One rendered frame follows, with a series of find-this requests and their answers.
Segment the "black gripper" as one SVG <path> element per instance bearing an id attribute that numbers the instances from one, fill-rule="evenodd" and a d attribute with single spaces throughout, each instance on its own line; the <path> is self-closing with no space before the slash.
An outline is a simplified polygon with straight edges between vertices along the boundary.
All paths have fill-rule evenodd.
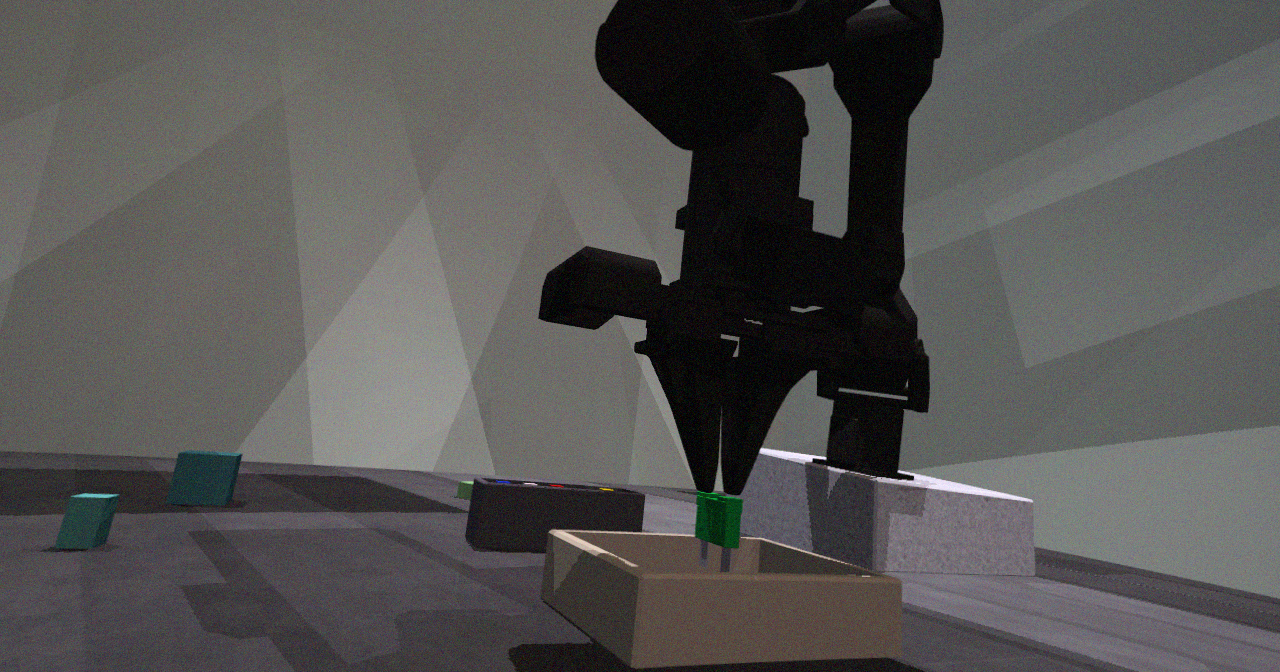
<path id="1" fill-rule="evenodd" d="M 723 492 L 740 495 L 771 422 L 806 372 L 913 367 L 914 326 L 902 314 L 868 306 L 861 317 L 792 311 L 735 280 L 726 262 L 721 284 L 731 288 L 701 288 L 707 239 L 733 189 L 756 195 L 755 212 L 767 220 L 813 220 L 814 201 L 799 197 L 794 177 L 762 166 L 703 170 L 676 215 L 684 230 L 678 280 L 660 284 L 654 259 L 585 244 L 547 274 L 539 317 L 593 330 L 614 315 L 646 320 L 646 340 L 635 340 L 634 352 L 652 361 L 695 488 L 713 493 L 721 442 Z"/>

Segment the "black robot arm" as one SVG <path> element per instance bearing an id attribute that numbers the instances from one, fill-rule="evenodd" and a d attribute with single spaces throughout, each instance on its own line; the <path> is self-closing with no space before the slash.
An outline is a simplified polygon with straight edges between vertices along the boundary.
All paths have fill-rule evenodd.
<path id="1" fill-rule="evenodd" d="M 716 166 L 762 166 L 800 186 L 805 101 L 771 72 L 835 72 L 852 116 L 849 229 L 814 233 L 813 220 L 756 215 L 756 195 L 733 189 L 707 239 L 701 288 L 722 262 L 762 297 L 797 308 L 861 317 L 887 308 L 914 326 L 913 367 L 817 370 L 817 397 L 835 401 L 827 465 L 855 474 L 899 472 L 904 410 L 928 412 L 931 361 L 900 283 L 908 120 L 931 88 L 945 22 L 940 0 L 620 0 L 596 31 L 596 69 L 625 102 L 680 148 L 690 180 Z M 736 195 L 740 195 L 737 201 Z M 906 388 L 908 381 L 908 388 Z M 908 401 L 847 390 L 908 397 Z"/>

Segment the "teal rectangular block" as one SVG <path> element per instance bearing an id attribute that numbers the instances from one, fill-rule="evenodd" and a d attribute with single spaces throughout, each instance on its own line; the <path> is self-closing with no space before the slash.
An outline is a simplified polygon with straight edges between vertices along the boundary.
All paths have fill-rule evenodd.
<path id="1" fill-rule="evenodd" d="M 120 494 L 70 497 L 54 549 L 91 549 L 106 544 Z"/>
<path id="2" fill-rule="evenodd" d="M 186 451 L 178 453 L 166 504 L 227 506 L 232 500 L 241 453 Z"/>

